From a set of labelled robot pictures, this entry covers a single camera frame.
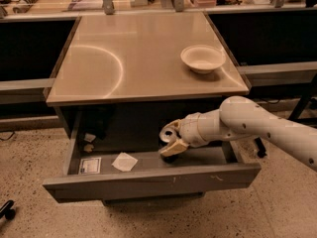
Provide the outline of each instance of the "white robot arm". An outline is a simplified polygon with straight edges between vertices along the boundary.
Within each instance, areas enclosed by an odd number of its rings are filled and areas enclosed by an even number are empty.
[[[232,141],[249,136],[272,142],[317,172],[316,129],[277,117],[240,96],[227,98],[217,110],[190,114],[164,126],[159,137],[167,145],[159,151],[168,157],[211,141]]]

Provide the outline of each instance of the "white bowl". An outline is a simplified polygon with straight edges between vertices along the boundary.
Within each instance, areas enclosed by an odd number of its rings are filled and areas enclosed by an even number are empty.
[[[225,53],[207,45],[195,45],[184,49],[180,57],[193,71],[207,74],[222,66],[226,61]]]

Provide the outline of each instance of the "beige table surface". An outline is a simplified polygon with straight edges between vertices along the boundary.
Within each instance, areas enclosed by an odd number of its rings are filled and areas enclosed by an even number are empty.
[[[221,44],[201,12],[82,17],[47,103],[168,100],[246,94],[227,56],[207,75],[181,60],[191,45]]]

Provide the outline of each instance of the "terrazzo floor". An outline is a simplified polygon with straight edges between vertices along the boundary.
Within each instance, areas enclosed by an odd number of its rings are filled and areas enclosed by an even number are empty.
[[[262,166],[249,188],[107,206],[57,203],[42,187],[62,175],[68,144],[61,128],[19,130],[0,142],[0,198],[17,211],[0,219],[0,237],[317,237],[317,174],[269,142],[259,159],[254,141],[238,141],[245,161]]]

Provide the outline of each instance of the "table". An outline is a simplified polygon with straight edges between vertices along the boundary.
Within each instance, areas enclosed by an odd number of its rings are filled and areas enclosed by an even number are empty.
[[[203,194],[249,186],[260,165],[243,162],[234,144],[190,149],[172,162],[159,155],[159,128],[212,98],[249,89],[227,56],[208,75],[186,67],[180,52],[221,44],[205,15],[157,13],[82,17],[48,96],[70,136],[62,178],[44,187],[58,201]],[[84,137],[97,138],[87,153]],[[121,152],[138,160],[130,172],[112,166]],[[83,161],[97,170],[82,172]]]

